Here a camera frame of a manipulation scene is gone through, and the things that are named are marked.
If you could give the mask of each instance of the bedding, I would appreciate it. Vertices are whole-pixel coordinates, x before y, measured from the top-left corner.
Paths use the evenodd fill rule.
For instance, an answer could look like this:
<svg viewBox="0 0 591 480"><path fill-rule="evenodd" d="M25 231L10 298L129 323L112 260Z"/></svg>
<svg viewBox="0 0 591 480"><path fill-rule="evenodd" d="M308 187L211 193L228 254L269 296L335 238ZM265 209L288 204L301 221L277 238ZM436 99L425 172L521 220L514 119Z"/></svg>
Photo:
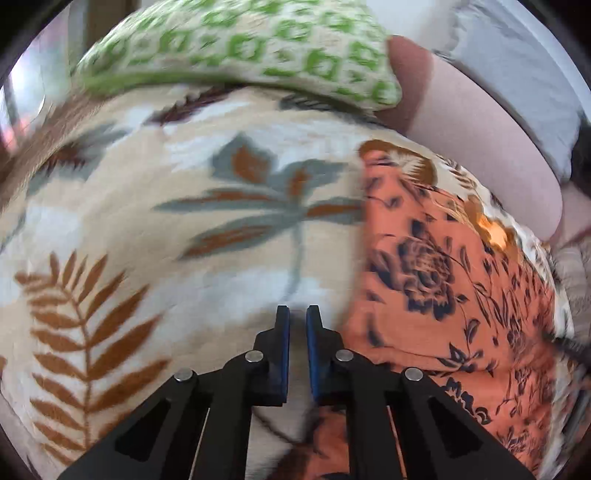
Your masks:
<svg viewBox="0 0 591 480"><path fill-rule="evenodd" d="M95 44L77 76L102 93L162 82L283 85L379 110L401 97L385 40L363 0L164 0Z"/></svg>
<svg viewBox="0 0 591 480"><path fill-rule="evenodd" d="M541 341L554 329L551 277L536 272L511 228L483 213L488 192L474 182L463 201L438 176L413 184L392 150L361 146L367 266L341 327L345 348L397 372L428 372L538 474L556 382L554 349ZM348 472L345 416L327 408L323 418L305 479Z"/></svg>
<svg viewBox="0 0 591 480"><path fill-rule="evenodd" d="M95 110L30 149L38 162L0 216L0 423L44 480L177 369L210 371L248 350L278 304L295 318L318 304L326 326L343 324L365 275L360 156L386 150L411 190L480 198L481 226L511 239L554 288L540 242L489 190L372 116L282 90L183 85L132 90ZM441 208L465 221L462 209ZM571 330L560 291L551 309L553 329ZM305 347L293 348L305 360ZM305 361L291 369L288 404L265 414L297 436L310 396ZM551 370L548 444L560 442L570 378L560 358ZM290 447L255 421L250 441L252 478Z"/></svg>

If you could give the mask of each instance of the blanket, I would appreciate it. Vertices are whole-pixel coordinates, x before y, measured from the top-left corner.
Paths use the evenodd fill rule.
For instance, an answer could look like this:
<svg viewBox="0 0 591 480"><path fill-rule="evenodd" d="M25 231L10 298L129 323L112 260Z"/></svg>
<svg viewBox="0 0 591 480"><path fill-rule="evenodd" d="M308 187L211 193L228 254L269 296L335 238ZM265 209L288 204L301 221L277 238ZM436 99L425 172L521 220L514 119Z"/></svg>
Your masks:
<svg viewBox="0 0 591 480"><path fill-rule="evenodd" d="M327 327L342 324L365 263L368 141L394 145L414 181L483 199L553 287L540 243L488 190L375 118L258 87L133 90L47 150L0 216L0 423L41 478L174 371L211 371L249 350L278 304L296 319L318 304ZM558 333L569 328L564 298ZM297 437L310 394L303 342L292 348L288 404L268 414ZM288 448L254 422L249 477Z"/></svg>

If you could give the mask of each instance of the floral blanket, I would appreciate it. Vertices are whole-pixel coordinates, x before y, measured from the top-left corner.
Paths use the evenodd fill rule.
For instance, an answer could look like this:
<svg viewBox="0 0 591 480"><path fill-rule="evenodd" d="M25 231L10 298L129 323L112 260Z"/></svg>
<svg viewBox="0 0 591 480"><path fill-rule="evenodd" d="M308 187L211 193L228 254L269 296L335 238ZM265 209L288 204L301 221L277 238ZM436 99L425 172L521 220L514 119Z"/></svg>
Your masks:
<svg viewBox="0 0 591 480"><path fill-rule="evenodd" d="M489 191L373 118L254 87L134 90L47 151L0 216L0 423L31 469L56 478L174 371L250 349L278 304L341 325L365 262L360 147L380 142L411 181L480 198L552 287ZM310 394L292 348L290 399L266 414L297 437ZM248 475L288 448L253 422Z"/></svg>

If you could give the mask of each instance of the orange blanket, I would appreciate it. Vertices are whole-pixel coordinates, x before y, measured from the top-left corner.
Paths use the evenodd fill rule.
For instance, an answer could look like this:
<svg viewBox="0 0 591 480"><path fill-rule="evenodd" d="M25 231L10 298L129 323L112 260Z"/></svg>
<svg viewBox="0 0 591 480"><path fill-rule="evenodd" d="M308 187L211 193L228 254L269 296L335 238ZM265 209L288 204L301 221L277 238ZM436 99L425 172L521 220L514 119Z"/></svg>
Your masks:
<svg viewBox="0 0 591 480"><path fill-rule="evenodd" d="M367 265L345 346L397 372L427 371L534 473L550 431L554 289L515 235L365 151ZM348 478L345 416L325 410L303 478Z"/></svg>

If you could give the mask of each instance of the cushion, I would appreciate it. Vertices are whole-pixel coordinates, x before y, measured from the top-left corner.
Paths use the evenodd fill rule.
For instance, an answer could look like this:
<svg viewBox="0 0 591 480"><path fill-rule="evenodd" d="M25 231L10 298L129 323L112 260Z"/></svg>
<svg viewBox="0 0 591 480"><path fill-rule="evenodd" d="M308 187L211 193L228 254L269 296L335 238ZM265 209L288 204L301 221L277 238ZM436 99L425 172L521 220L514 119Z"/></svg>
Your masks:
<svg viewBox="0 0 591 480"><path fill-rule="evenodd" d="M164 0L95 44L77 74L96 92L233 80L380 109L401 91L368 12L362 0Z"/></svg>
<svg viewBox="0 0 591 480"><path fill-rule="evenodd" d="M463 3L456 10L457 41L442 54L492 95L528 133L556 177L568 180L580 101L548 50L506 4Z"/></svg>
<svg viewBox="0 0 591 480"><path fill-rule="evenodd" d="M382 111L379 117L405 126L406 137L470 170L519 223L548 240L562 215L560 185L523 129L454 66L432 54L427 64L424 49L402 37L389 42L405 93L401 110ZM409 63L408 58L423 60ZM427 81L413 82L413 68Z"/></svg>

